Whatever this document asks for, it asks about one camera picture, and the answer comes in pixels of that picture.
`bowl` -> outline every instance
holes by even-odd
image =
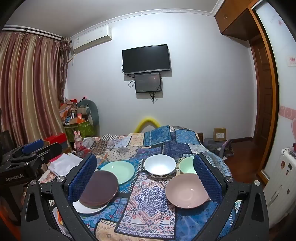
[[[193,167],[193,158],[194,156],[186,157],[180,162],[179,168],[181,172],[196,174],[196,171],[194,170],[194,167]]]
[[[153,155],[146,159],[144,167],[153,177],[165,178],[176,168],[176,161],[167,155]]]
[[[194,208],[209,199],[198,175],[180,174],[172,178],[165,188],[167,199],[176,207]]]
[[[88,208],[101,208],[117,193],[117,177],[108,171],[96,171],[80,196],[80,203]]]

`plate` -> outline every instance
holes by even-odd
[[[79,201],[86,207],[101,208],[117,193],[118,180],[116,176],[107,171],[97,171],[91,176]]]
[[[209,199],[197,174],[185,173],[172,178],[165,188],[167,199],[176,207],[194,208]]]
[[[77,201],[73,203],[73,207],[75,208],[75,210],[78,213],[85,213],[85,214],[91,214],[91,213],[96,213],[98,211],[103,210],[105,207],[107,207],[107,205],[109,204],[109,202],[107,202],[107,204],[103,207],[100,208],[89,208],[84,206],[81,202]]]
[[[193,167],[193,158],[194,156],[186,157],[180,162],[179,168],[181,172],[196,174],[196,171],[194,170],[194,167]]]
[[[163,178],[176,168],[176,161],[167,155],[153,155],[146,159],[144,167],[153,176]]]
[[[135,168],[127,161],[113,161],[108,163],[106,166],[103,166],[101,171],[112,172],[117,177],[118,183],[120,185],[133,177]]]

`bed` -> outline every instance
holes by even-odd
[[[202,133],[184,127],[167,125],[127,136],[107,134],[85,138],[77,155],[83,158],[93,153],[97,157],[97,170],[120,160],[135,168],[134,176],[119,185],[117,195],[105,209],[90,215],[80,213],[97,239],[191,241],[214,213],[217,203],[207,201],[194,209],[177,208],[166,199],[166,184],[175,175],[180,175],[179,163],[184,158],[198,153],[224,176],[231,175],[224,161],[202,145],[202,136]],[[175,171],[164,180],[149,178],[144,168],[145,160],[156,154],[168,155],[176,161]],[[239,206],[240,201],[237,201],[220,237],[230,231]]]

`metal screw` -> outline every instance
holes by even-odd
[[[227,176],[226,181],[229,182],[229,183],[233,182],[233,177],[232,176]]]
[[[259,182],[258,180],[255,180],[255,181],[254,181],[254,184],[255,184],[256,186],[260,186],[260,182]]]
[[[62,181],[64,181],[64,177],[63,176],[59,176],[58,178],[57,178],[57,182],[58,183],[61,183]]]
[[[32,185],[32,186],[34,186],[35,184],[36,184],[36,180],[32,180],[32,181],[30,181],[30,185]]]

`pink bunny toy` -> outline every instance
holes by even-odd
[[[82,144],[82,136],[80,135],[80,131],[78,131],[78,132],[74,131],[74,135],[75,135],[74,136],[74,140],[75,140],[74,148],[75,148],[75,150],[78,150]]]

